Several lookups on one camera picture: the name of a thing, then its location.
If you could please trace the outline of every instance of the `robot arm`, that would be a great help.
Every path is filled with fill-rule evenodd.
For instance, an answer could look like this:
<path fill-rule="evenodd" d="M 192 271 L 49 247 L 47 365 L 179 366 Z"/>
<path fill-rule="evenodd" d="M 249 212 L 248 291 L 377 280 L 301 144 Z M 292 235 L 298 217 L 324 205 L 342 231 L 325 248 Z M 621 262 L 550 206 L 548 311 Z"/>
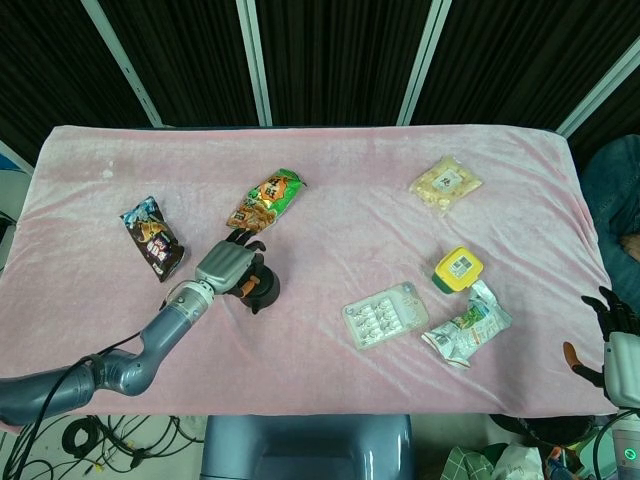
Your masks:
<path fill-rule="evenodd" d="M 618 478 L 640 479 L 640 417 L 637 415 L 640 409 L 640 319 L 612 291 L 600 287 L 600 293 L 608 307 L 592 297 L 582 297 L 582 300 L 595 310 L 602 330 L 605 341 L 602 371 L 583 365 L 568 342 L 563 346 L 565 360 L 574 373 L 594 386 L 604 388 L 605 396 L 614 405 L 627 410 L 610 423 Z M 594 465 L 597 465 L 596 454 L 594 451 Z"/>
<path fill-rule="evenodd" d="M 278 278 L 255 252 L 264 250 L 261 242 L 244 245 L 251 235 L 236 230 L 207 254 L 196 269 L 196 280 L 184 282 L 185 286 L 140 332 L 141 353 L 108 350 L 73 367 L 51 398 L 46 416 L 86 405 L 98 389 L 129 396 L 144 392 L 160 363 L 211 306 L 215 295 L 236 295 L 254 313 L 271 305 L 279 294 Z M 33 422 L 47 395 L 69 368 L 0 380 L 0 420 L 8 425 Z"/>

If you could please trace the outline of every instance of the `green light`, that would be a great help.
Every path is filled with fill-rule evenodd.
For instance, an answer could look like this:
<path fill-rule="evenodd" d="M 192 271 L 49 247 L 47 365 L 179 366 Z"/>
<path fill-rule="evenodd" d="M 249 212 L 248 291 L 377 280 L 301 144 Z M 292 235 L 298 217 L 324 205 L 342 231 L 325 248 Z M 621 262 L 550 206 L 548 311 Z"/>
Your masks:
<path fill-rule="evenodd" d="M 633 448 L 627 448 L 624 451 L 624 456 L 627 457 L 628 460 L 635 460 L 638 456 L 638 454 L 636 453 L 636 451 Z"/>

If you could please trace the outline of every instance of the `pill blister pack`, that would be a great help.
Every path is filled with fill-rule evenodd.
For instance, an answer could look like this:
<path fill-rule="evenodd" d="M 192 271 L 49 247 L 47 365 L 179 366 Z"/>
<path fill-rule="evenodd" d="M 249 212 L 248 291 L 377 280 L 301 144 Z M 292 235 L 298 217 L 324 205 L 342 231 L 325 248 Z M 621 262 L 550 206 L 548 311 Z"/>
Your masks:
<path fill-rule="evenodd" d="M 358 349 L 373 347 L 429 321 L 427 310 L 410 282 L 346 305 L 342 316 Z"/>

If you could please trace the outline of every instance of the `yellow packaging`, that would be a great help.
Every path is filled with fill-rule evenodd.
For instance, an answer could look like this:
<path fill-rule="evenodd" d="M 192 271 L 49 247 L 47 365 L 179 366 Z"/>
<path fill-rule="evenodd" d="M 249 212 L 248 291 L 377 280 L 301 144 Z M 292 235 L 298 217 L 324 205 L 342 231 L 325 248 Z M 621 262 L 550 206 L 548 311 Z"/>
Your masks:
<path fill-rule="evenodd" d="M 444 293 L 460 292 L 476 280 L 484 264 L 465 247 L 458 247 L 444 257 L 431 277 Z"/>
<path fill-rule="evenodd" d="M 453 155 L 445 155 L 432 169 L 419 176 L 409 191 L 427 205 L 446 212 L 458 199 L 480 185 L 482 181 L 458 163 Z"/>

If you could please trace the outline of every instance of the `chip bag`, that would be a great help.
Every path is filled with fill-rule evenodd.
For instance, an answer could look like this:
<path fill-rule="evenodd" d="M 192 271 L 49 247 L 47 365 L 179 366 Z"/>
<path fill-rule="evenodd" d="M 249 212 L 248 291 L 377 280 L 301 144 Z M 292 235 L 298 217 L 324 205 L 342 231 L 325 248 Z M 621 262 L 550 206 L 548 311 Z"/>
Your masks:
<path fill-rule="evenodd" d="M 471 170 L 464 168 L 453 158 L 445 155 L 430 170 L 419 176 L 409 187 L 427 205 L 446 212 L 462 197 L 482 185 L 482 181 Z"/>
<path fill-rule="evenodd" d="M 297 173 L 279 169 L 260 185 L 252 188 L 227 225 L 258 233 L 275 223 L 305 185 Z"/>
<path fill-rule="evenodd" d="M 469 358 L 482 345 L 513 322 L 493 292 L 482 281 L 471 286 L 469 309 L 433 330 L 422 334 L 422 340 L 436 350 L 449 365 L 469 368 Z"/>

